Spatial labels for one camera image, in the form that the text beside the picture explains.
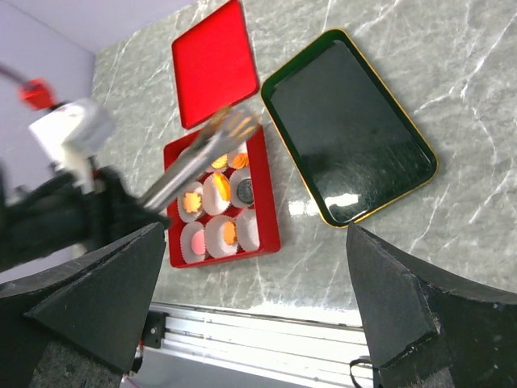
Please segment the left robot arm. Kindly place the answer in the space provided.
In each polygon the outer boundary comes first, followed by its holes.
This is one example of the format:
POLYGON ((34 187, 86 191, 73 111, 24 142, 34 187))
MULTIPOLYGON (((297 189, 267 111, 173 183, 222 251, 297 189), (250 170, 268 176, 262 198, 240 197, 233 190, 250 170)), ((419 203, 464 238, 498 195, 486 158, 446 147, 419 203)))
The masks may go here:
POLYGON ((125 189, 111 167, 87 169, 102 191, 82 192, 73 174, 54 171, 38 188, 17 188, 18 200, 9 203, 5 175, 1 175, 1 270, 3 272, 84 243, 97 250, 153 224, 166 230, 170 219, 147 210, 125 189))

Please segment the black round cookie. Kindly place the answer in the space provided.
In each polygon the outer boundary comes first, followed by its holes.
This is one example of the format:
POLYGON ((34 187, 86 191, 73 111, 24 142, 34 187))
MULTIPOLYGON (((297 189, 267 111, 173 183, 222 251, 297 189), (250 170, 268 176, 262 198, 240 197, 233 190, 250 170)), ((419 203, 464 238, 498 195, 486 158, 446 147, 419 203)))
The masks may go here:
POLYGON ((250 178, 243 179, 237 186, 237 198, 245 205, 254 203, 253 188, 250 178))

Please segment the small flower cookie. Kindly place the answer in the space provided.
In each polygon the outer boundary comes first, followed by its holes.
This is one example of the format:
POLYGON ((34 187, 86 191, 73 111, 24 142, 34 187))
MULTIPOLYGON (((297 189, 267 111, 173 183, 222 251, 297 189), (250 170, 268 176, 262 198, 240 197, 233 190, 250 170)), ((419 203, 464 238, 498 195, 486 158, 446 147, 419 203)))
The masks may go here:
POLYGON ((230 166, 235 170, 240 170, 249 166, 248 153, 237 154, 231 161, 230 166))

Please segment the round orange cookie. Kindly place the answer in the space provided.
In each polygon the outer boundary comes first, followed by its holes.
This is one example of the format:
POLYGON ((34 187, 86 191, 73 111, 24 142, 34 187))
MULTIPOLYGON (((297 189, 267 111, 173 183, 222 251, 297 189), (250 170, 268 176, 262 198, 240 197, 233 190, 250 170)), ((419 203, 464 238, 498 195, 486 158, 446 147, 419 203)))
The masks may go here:
POLYGON ((237 242, 237 227, 233 221, 226 221, 222 231, 223 240, 227 245, 233 245, 237 242))

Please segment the pink round cookie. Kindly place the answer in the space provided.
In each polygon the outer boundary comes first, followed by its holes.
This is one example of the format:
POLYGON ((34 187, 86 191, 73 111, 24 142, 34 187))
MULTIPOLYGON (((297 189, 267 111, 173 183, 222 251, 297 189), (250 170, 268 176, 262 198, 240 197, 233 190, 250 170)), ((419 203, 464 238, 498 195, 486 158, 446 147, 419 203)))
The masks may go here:
POLYGON ((205 255, 206 245, 203 230, 198 230, 192 235, 191 251, 194 255, 205 255))

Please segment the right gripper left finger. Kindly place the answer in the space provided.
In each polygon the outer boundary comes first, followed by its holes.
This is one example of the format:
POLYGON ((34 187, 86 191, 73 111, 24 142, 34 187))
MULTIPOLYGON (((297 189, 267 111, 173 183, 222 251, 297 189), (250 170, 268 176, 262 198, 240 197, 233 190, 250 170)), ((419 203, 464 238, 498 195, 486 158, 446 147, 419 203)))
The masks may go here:
POLYGON ((117 387, 132 368, 166 247, 155 223, 1 286, 3 387, 117 387))

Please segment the metal tongs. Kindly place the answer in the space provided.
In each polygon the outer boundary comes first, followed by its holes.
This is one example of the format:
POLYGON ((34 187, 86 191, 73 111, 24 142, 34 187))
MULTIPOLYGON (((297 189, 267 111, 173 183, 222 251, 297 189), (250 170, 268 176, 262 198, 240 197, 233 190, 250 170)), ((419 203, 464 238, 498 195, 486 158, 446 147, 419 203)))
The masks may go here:
POLYGON ((224 107, 198 132, 197 137, 138 199, 150 211, 161 212, 219 157, 237 149, 259 129, 259 119, 247 107, 224 107))

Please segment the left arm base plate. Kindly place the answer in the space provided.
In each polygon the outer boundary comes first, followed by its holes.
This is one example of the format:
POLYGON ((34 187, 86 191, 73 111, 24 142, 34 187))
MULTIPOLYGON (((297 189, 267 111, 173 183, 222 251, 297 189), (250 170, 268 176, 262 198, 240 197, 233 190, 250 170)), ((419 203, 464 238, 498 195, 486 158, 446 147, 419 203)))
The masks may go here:
POLYGON ((129 370, 130 375, 136 374, 140 370, 146 348, 159 349, 162 346, 165 331, 166 314, 159 311, 149 311, 141 333, 141 338, 137 345, 132 368, 129 370))

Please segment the round waffle cookie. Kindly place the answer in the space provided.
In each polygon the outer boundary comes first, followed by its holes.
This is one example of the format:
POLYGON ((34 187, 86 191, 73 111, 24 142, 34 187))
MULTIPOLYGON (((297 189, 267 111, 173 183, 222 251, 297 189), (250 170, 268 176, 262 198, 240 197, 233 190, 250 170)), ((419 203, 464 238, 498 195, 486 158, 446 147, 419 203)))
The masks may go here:
POLYGON ((216 159, 214 162, 211 163, 211 167, 214 170, 220 170, 225 169, 228 165, 228 155, 223 154, 218 159, 216 159))

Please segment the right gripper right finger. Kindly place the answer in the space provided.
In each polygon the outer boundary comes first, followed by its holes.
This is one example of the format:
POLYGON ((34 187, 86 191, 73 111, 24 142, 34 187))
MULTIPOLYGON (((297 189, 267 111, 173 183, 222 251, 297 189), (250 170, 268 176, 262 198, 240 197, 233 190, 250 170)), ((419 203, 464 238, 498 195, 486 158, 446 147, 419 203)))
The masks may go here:
POLYGON ((516 295, 414 257, 364 228, 347 261, 375 387, 514 387, 516 295))

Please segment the red tin lid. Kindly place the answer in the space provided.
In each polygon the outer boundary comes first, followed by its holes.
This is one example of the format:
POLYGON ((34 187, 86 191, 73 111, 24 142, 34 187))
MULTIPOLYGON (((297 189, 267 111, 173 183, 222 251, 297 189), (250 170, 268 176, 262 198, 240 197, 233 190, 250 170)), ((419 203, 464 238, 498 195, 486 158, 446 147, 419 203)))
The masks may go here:
POLYGON ((171 44, 181 125, 193 129, 259 90, 242 3, 228 1, 171 44))

